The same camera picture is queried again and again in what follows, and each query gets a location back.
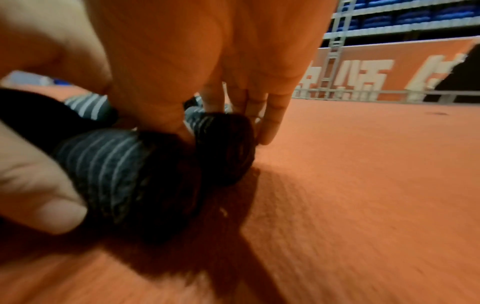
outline metal ladder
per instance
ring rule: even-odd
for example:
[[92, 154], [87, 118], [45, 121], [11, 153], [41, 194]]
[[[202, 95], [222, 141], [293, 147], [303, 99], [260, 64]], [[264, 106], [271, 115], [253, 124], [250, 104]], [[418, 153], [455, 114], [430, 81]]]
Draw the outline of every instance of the metal ladder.
[[[328, 54], [326, 55], [325, 62], [322, 66], [322, 71], [320, 74], [319, 89], [325, 90], [324, 97], [330, 98], [330, 89], [332, 88], [332, 82], [334, 81], [334, 76], [337, 73], [339, 67], [340, 55], [342, 54], [342, 47], [345, 45], [345, 40], [347, 39], [347, 31], [350, 27], [350, 21], [352, 21], [352, 12], [355, 9], [355, 3], [357, 0], [340, 0], [336, 14], [333, 19], [333, 26], [331, 29], [330, 42], [328, 43]], [[345, 4], [348, 5], [348, 10], [343, 12]], [[339, 29], [340, 21], [343, 20], [343, 30], [337, 32]]]

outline white shelf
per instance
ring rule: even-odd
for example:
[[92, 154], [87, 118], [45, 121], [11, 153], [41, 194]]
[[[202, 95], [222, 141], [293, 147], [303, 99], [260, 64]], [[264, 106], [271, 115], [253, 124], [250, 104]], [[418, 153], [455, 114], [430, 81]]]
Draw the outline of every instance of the white shelf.
[[[464, 0], [415, 0], [412, 2], [406, 3], [397, 3], [391, 4], [387, 6], [375, 7], [375, 8], [366, 8], [360, 10], [354, 10], [351, 12], [352, 16], [361, 16], [361, 15], [368, 15], [368, 14], [376, 14], [376, 13], [384, 13], [384, 12], [391, 12], [391, 11], [399, 11], [399, 10], [406, 10], [406, 9], [414, 9], [414, 8], [421, 8], [421, 7], [429, 7], [434, 5], [440, 4], [449, 4], [455, 2], [462, 2]], [[347, 16], [348, 12], [342, 13], [335, 13], [332, 18], [336, 18], [337, 16]]]
[[323, 39], [330, 39], [332, 37], [360, 37], [360, 36], [371, 36], [371, 35], [381, 35], [381, 34], [393, 34], [393, 33], [407, 33], [411, 31], [421, 31], [421, 30], [438, 30], [446, 28], [461, 28], [461, 27], [471, 27], [480, 25], [480, 17], [471, 17], [471, 18], [462, 18], [462, 19], [452, 19], [452, 20], [442, 20], [442, 21], [430, 21], [414, 24], [405, 24], [399, 26], [389, 26], [389, 27], [380, 27], [372, 29], [361, 29], [361, 30], [352, 30], [345, 32], [336, 32], [336, 33], [325, 33]]

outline human hand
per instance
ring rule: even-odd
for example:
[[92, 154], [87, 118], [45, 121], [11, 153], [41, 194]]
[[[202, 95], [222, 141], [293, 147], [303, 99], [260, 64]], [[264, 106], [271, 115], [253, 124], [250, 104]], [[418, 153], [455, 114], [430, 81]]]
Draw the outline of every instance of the human hand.
[[188, 137], [182, 102], [199, 92], [223, 111], [260, 120], [275, 137], [292, 93], [320, 45], [333, 0], [87, 0], [92, 24], [125, 99], [113, 104], [150, 129]]
[[[105, 53], [81, 2], [2, 0], [0, 40], [0, 78], [23, 70], [100, 94], [110, 87]], [[1, 121], [0, 143], [0, 215], [52, 234], [77, 227], [87, 208], [62, 169]]]

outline orange surface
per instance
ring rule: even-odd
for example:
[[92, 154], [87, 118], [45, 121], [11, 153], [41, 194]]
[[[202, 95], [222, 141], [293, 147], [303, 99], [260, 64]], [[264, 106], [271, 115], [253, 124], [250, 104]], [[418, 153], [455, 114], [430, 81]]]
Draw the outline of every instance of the orange surface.
[[162, 246], [0, 227], [1, 303], [479, 303], [480, 108], [292, 100]]

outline orange banner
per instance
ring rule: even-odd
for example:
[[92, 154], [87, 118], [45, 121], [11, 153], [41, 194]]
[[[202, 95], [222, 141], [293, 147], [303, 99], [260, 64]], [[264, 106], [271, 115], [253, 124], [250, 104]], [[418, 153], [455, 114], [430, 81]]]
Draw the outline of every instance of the orange banner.
[[[343, 100], [418, 100], [418, 94], [375, 94], [369, 91], [430, 90], [464, 60], [478, 38], [445, 39], [343, 47], [332, 89]], [[298, 89], [318, 88], [328, 49], [319, 49]], [[347, 93], [359, 90], [365, 93]], [[307, 92], [294, 97], [305, 98]]]

